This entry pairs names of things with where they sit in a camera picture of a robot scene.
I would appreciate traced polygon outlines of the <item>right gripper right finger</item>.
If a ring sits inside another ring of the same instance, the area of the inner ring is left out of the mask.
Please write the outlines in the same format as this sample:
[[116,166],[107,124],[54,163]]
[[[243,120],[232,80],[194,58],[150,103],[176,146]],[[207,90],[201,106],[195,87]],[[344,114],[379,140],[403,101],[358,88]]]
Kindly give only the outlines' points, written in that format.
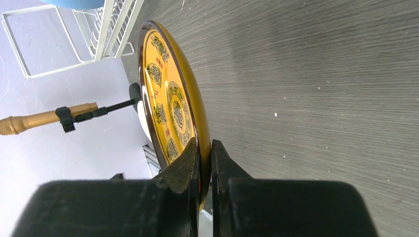
[[247,180],[252,177],[229,156],[220,140],[211,146],[211,191],[213,205],[213,236],[234,237],[234,198],[230,194],[231,179]]

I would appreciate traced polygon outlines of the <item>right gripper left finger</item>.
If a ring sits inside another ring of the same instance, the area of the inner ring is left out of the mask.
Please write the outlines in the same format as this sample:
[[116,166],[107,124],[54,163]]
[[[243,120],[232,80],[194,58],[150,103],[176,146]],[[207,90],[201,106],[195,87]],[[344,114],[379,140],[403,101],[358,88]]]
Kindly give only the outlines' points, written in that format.
[[200,155],[192,138],[181,155],[157,177],[156,210],[152,221],[157,237],[196,237],[200,205]]

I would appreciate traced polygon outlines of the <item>yellow patterned plate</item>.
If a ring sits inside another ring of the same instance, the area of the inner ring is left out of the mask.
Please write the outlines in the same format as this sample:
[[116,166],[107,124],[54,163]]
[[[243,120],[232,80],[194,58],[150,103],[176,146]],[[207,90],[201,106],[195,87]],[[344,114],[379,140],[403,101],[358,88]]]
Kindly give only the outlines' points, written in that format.
[[203,99],[178,43],[157,21],[141,25],[139,85],[151,143],[161,169],[172,164],[190,140],[200,155],[200,209],[211,180],[211,141]]

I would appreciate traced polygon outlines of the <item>gold microphone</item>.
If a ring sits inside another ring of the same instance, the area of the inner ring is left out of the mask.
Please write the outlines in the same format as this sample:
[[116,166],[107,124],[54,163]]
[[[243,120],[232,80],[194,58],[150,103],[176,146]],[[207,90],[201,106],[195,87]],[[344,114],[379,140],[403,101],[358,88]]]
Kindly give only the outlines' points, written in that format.
[[0,134],[18,135],[29,129],[59,122],[64,130],[68,133],[74,131],[75,123],[91,120],[105,116],[110,112],[133,106],[137,108],[138,102],[142,100],[141,87],[137,83],[129,86],[128,101],[124,101],[108,107],[98,107],[97,103],[86,103],[72,107],[60,107],[54,111],[43,112],[29,116],[9,116],[0,120]]

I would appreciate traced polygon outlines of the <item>blue plate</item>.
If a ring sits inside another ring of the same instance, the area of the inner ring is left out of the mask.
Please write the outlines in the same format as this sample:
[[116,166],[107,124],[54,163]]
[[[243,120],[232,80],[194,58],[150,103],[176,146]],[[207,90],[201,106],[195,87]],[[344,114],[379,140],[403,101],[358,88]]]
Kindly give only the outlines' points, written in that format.
[[104,6],[105,0],[41,0],[44,3],[68,9],[90,10]]

